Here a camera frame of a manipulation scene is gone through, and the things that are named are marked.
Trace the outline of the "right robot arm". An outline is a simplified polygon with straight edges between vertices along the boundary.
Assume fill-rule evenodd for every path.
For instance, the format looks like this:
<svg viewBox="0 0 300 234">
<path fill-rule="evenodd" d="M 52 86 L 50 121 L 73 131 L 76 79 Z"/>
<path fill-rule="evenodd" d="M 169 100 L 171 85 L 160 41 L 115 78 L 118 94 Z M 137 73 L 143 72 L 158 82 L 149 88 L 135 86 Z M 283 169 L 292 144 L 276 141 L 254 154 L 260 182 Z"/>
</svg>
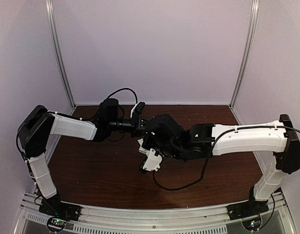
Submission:
<svg viewBox="0 0 300 234">
<path fill-rule="evenodd" d="M 156 172 L 165 157 L 177 160 L 209 160 L 230 153 L 270 151 L 274 162 L 252 187 L 244 204 L 247 215 L 254 215 L 286 175 L 300 169 L 300 130 L 287 114 L 278 120 L 254 125 L 195 124 L 184 130 L 170 115 L 152 118 L 145 136 L 138 140 L 139 152 L 147 156 L 142 169 Z"/>
</svg>

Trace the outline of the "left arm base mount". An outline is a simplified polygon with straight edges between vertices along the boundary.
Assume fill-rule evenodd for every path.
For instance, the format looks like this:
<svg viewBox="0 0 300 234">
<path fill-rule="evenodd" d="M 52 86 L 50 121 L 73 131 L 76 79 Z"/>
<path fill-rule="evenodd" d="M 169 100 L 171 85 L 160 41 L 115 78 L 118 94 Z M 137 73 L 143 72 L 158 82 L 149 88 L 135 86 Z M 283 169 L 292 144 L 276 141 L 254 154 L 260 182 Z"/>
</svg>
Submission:
<svg viewBox="0 0 300 234">
<path fill-rule="evenodd" d="M 53 205 L 50 208 L 50 206 L 46 203 L 42 203 L 38 211 L 40 213 L 59 217 L 67 221 L 78 221 L 81 212 L 81 207 L 74 204 L 60 203 L 59 207 L 55 208 L 55 206 Z"/>
</svg>

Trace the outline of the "white remote control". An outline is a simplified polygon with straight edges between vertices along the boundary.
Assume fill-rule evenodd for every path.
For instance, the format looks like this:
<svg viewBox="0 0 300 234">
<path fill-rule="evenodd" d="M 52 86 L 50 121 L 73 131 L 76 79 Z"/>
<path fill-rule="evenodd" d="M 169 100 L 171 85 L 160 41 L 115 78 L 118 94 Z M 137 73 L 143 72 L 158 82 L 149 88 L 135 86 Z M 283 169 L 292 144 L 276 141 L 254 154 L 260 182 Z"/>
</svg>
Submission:
<svg viewBox="0 0 300 234">
<path fill-rule="evenodd" d="M 148 150 L 145 149 L 145 148 L 143 148 L 143 139 L 141 138 L 141 139 L 139 139 L 137 142 L 138 142 L 138 144 L 139 144 L 139 149 L 138 149 L 138 151 L 139 151 L 140 153 L 146 155 L 146 154 L 148 153 Z"/>
</svg>

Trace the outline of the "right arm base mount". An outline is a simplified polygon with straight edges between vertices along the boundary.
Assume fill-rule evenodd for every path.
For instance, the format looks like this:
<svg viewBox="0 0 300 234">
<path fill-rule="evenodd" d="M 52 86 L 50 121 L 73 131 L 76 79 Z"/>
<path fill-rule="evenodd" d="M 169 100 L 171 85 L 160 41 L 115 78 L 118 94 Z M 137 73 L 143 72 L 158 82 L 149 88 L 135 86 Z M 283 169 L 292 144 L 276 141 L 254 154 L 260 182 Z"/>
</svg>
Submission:
<svg viewBox="0 0 300 234">
<path fill-rule="evenodd" d="M 250 216 L 259 215 L 260 213 L 267 212 L 269 207 L 267 201 L 246 201 L 228 205 L 227 212 L 230 220 L 242 219 Z"/>
</svg>

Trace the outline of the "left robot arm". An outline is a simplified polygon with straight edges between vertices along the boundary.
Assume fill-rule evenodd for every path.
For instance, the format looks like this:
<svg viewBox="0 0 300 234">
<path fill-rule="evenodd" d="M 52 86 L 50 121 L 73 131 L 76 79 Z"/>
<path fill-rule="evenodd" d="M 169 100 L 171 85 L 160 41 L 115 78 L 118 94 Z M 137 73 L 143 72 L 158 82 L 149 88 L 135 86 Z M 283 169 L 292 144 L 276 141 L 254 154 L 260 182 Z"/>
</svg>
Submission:
<svg viewBox="0 0 300 234">
<path fill-rule="evenodd" d="M 53 216 L 64 212 L 64 205 L 54 197 L 58 195 L 48 163 L 62 137 L 75 137 L 86 141 L 103 142 L 113 132 L 130 133 L 141 137 L 145 133 L 142 116 L 144 102 L 135 104 L 129 117 L 119 116 L 122 107 L 115 98 L 107 98 L 99 105 L 91 118 L 76 118 L 48 110 L 37 105 L 19 126 L 17 147 L 28 165 L 29 174 L 41 196 L 46 199 L 45 208 Z"/>
</svg>

